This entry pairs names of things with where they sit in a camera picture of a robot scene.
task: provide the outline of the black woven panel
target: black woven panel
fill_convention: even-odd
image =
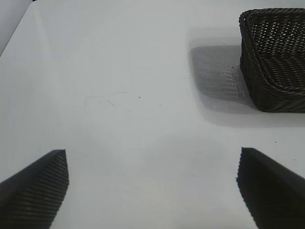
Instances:
[[[265,112],[305,112],[305,9],[249,10],[239,18],[240,67]]]
[[[48,229],[69,185],[65,150],[54,150],[0,183],[0,229]]]
[[[237,184],[259,229],[305,228],[305,180],[253,148],[243,148]]]

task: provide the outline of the scratch mark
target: scratch mark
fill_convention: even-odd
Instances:
[[[111,101],[107,100],[107,102],[108,102],[111,106],[115,107],[115,105],[114,105]]]

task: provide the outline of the wicker basket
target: wicker basket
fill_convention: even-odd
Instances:
[[[254,104],[305,113],[305,9],[249,10],[239,23],[240,67]]]

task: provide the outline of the white surface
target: white surface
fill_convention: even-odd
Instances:
[[[255,228],[241,147],[305,176],[304,115],[251,108],[238,70],[239,14],[278,6],[304,3],[31,4],[0,58],[0,180],[66,148],[53,229]]]
[[[32,0],[0,0],[0,56]]]

